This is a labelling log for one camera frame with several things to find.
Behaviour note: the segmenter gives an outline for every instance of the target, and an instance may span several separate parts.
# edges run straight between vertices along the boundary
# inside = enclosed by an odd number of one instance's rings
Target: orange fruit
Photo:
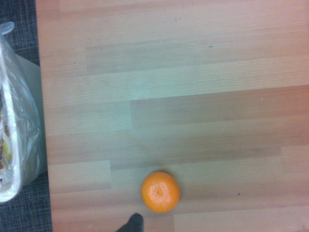
[[[141,185],[140,192],[146,206],[156,213],[165,213],[174,208],[180,196],[176,181],[164,172],[148,175]]]

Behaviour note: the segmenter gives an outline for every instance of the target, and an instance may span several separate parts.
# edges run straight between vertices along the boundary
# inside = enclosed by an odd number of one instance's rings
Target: floor
[[[0,4],[0,24],[15,23],[6,39],[18,55],[40,65],[35,0],[4,0]],[[0,204],[0,231],[52,231],[47,172],[23,187],[17,197]]]

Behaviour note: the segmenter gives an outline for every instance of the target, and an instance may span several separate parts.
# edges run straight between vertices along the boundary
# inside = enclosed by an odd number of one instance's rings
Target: wooden table
[[[309,1],[36,3],[55,232],[309,232]]]

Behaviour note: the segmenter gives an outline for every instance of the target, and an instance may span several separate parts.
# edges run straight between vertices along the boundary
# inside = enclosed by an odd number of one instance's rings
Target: mandarin
[[[175,179],[164,172],[148,175],[141,185],[141,196],[153,212],[165,213],[174,208],[180,197]]]

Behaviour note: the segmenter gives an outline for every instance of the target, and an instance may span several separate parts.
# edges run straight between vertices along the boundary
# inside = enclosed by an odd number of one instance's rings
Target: clear plastic bag
[[[47,170],[42,116],[29,90],[15,52],[2,36],[14,24],[0,25],[0,95],[2,117],[9,130],[12,160],[7,179],[0,183],[0,203],[16,196],[22,186]]]

